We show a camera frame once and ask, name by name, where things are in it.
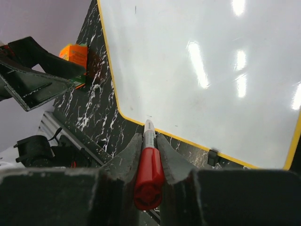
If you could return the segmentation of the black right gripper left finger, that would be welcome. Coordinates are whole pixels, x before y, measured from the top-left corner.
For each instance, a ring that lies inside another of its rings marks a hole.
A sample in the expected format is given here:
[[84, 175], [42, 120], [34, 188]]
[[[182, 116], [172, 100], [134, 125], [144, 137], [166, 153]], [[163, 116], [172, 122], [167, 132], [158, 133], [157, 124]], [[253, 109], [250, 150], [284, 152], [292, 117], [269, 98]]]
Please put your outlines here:
[[137, 226], [134, 185], [142, 135], [101, 168], [23, 168], [0, 173], [3, 226]]

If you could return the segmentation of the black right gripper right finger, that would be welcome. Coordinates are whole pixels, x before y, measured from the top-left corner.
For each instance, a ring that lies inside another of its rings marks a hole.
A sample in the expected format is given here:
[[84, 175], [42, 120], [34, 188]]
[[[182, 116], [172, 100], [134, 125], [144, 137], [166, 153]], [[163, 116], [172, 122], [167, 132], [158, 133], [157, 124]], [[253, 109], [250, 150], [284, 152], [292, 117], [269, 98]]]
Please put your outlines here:
[[198, 169], [164, 135], [163, 226], [298, 226], [301, 178], [286, 170]]

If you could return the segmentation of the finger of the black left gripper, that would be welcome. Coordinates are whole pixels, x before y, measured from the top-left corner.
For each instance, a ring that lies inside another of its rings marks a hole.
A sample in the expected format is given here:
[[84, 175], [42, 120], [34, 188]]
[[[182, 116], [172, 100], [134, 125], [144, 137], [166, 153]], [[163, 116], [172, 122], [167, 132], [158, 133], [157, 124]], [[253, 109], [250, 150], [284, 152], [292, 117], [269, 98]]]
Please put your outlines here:
[[31, 111], [74, 88], [72, 79], [25, 67], [14, 60], [0, 61], [4, 89], [25, 111]]
[[31, 36], [10, 42], [8, 46], [17, 61], [25, 67], [40, 65], [45, 73], [64, 79], [73, 79], [86, 73], [83, 66], [49, 53]]

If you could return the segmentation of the red capped whiteboard marker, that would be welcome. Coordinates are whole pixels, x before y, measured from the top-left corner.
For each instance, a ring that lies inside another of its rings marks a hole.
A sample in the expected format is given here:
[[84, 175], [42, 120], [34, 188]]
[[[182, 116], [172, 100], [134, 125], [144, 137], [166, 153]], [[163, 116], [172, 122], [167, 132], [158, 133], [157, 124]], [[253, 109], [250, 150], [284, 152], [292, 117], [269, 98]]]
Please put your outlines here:
[[134, 188], [134, 203], [139, 210], [157, 208], [162, 201], [165, 181], [155, 128], [151, 120], [144, 125], [143, 144]]

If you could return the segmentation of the yellow framed whiteboard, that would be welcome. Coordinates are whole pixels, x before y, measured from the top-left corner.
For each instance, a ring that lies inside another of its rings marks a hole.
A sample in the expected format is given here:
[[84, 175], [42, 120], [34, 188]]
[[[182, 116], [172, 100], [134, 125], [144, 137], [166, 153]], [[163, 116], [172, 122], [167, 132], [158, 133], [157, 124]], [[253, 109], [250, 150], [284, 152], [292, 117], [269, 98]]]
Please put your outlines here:
[[250, 168], [301, 134], [298, 0], [100, 0], [118, 111]]

